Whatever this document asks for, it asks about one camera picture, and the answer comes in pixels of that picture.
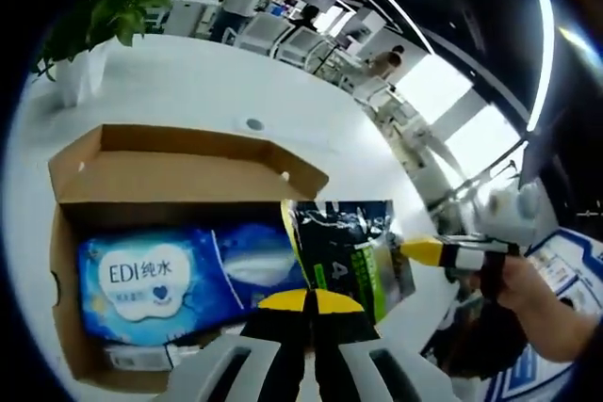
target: green leaves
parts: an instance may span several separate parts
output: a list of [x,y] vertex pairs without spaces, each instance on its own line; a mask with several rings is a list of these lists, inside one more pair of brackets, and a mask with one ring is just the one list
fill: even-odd
[[124,46],[132,46],[134,35],[144,34],[147,8],[167,8],[171,0],[80,0],[63,15],[49,33],[32,72],[48,74],[62,59],[117,37]]

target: cardboard box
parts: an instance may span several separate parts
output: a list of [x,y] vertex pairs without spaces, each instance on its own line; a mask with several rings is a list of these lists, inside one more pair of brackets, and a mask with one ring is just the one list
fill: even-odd
[[[73,377],[127,393],[165,390],[168,372],[112,369],[102,342],[85,334],[77,247],[92,236],[146,226],[220,221],[224,201],[312,200],[328,177],[265,140],[199,130],[103,125],[49,163],[57,210],[50,266],[53,316]],[[241,204],[242,216],[253,203]]]

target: blue tissue package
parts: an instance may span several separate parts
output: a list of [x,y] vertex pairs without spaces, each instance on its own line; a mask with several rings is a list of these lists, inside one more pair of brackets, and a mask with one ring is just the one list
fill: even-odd
[[305,287],[283,228],[260,224],[92,238],[78,258],[86,332],[133,346],[214,328]]

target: potted plant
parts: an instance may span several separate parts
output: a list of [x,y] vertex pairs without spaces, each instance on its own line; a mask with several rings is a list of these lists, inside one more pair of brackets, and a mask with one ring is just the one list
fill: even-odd
[[113,38],[132,46],[135,34],[144,35],[147,8],[170,4],[171,0],[79,0],[50,30],[33,72],[57,82],[65,106],[78,105],[98,92]]

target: white flower pot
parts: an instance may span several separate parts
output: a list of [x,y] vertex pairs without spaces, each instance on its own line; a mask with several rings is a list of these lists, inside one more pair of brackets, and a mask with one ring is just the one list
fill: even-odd
[[91,51],[80,52],[71,62],[57,62],[55,78],[65,107],[75,107],[98,94],[112,41],[107,40]]

